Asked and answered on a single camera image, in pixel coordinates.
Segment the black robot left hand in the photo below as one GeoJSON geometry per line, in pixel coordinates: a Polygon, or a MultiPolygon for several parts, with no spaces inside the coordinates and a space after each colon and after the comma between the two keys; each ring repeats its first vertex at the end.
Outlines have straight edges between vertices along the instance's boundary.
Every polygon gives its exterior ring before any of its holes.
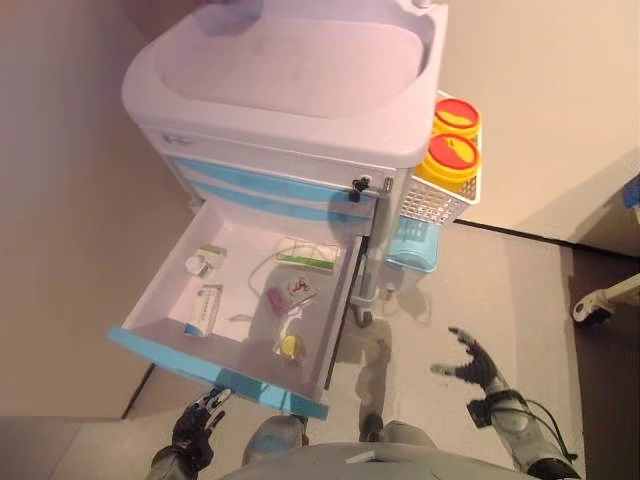
{"type": "Polygon", "coordinates": [[[224,418],[225,411],[222,406],[231,394],[232,390],[229,388],[214,387],[190,403],[173,427],[172,444],[188,448],[200,440],[208,440],[224,418]]]}

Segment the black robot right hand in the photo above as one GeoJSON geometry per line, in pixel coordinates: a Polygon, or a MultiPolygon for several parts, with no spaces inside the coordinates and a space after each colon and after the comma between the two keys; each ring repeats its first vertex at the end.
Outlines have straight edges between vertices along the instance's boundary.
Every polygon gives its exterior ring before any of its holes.
{"type": "Polygon", "coordinates": [[[432,373],[478,385],[488,395],[509,389],[492,357],[471,334],[455,326],[450,326],[448,331],[465,346],[471,360],[458,366],[436,363],[430,367],[432,373]]]}

